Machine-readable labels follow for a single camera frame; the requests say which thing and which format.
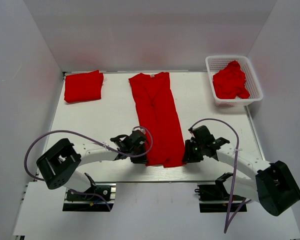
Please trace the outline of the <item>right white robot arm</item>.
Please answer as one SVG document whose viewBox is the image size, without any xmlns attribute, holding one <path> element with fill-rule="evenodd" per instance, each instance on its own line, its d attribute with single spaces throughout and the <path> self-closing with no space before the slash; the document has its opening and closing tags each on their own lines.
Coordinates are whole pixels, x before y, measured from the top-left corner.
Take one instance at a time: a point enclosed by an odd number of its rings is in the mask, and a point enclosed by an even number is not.
<svg viewBox="0 0 300 240">
<path fill-rule="evenodd" d="M 191 127 L 189 132 L 192 137 L 185 142 L 183 163 L 198 163 L 209 157 L 245 174 L 239 177 L 227 172 L 214 184 L 199 185 L 195 192 L 201 201 L 228 200 L 234 195 L 260 203 L 275 217 L 300 201 L 300 188 L 284 162 L 259 160 L 236 149 L 229 140 L 215 138 L 204 125 Z"/>
</svg>

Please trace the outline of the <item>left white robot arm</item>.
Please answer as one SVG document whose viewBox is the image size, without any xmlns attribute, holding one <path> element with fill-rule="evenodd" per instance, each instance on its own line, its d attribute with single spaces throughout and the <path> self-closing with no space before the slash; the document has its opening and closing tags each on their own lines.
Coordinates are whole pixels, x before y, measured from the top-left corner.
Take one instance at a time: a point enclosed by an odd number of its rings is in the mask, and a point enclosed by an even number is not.
<svg viewBox="0 0 300 240">
<path fill-rule="evenodd" d="M 48 189 L 61 186 L 68 188 L 73 194 L 79 194 L 89 200 L 97 193 L 97 185 L 88 173 L 80 173 L 77 168 L 82 165 L 118 161 L 130 158 L 132 162 L 146 164 L 146 144 L 152 148 L 153 139 L 147 140 L 149 131 L 137 126 L 130 135 L 118 135 L 110 139 L 116 148 L 106 143 L 91 140 L 92 144 L 73 144 L 68 138 L 62 138 L 48 149 L 37 161 L 36 165 Z"/>
</svg>

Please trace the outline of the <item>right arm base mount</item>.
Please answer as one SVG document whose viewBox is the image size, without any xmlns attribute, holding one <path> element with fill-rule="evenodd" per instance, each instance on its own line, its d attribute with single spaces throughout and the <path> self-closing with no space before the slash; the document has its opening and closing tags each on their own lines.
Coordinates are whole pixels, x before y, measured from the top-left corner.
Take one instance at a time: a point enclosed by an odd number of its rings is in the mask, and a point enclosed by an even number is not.
<svg viewBox="0 0 300 240">
<path fill-rule="evenodd" d="M 199 197 L 200 213 L 226 213 L 230 194 L 223 183 L 232 177 L 232 173 L 224 173 L 213 184 L 200 184 L 194 190 Z"/>
</svg>

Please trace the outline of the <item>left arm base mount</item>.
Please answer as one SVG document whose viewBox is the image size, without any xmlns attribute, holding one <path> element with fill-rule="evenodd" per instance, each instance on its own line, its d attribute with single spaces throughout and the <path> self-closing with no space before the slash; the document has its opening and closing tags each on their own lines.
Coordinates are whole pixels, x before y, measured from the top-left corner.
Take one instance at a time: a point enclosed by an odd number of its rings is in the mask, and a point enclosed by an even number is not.
<svg viewBox="0 0 300 240">
<path fill-rule="evenodd" d="M 63 202 L 63 212 L 110 212 L 115 203 L 116 184 L 97 184 L 89 193 L 82 195 L 67 189 Z"/>
</svg>

